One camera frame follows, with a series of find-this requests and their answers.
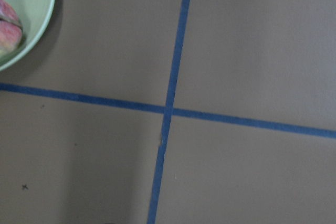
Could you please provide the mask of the light green plate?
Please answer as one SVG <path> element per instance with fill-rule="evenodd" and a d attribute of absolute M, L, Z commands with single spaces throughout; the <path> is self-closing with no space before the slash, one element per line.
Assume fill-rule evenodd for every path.
<path fill-rule="evenodd" d="M 7 69 L 26 56 L 46 30 L 55 0 L 5 0 L 16 11 L 23 26 L 23 38 L 18 47 L 1 56 L 1 70 Z"/>

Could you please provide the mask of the red yellow pomegranate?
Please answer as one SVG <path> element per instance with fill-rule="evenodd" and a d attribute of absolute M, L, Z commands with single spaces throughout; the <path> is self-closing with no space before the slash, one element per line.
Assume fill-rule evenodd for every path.
<path fill-rule="evenodd" d="M 7 1 L 1 0 L 1 55 L 16 50 L 22 35 L 22 25 L 17 13 Z"/>

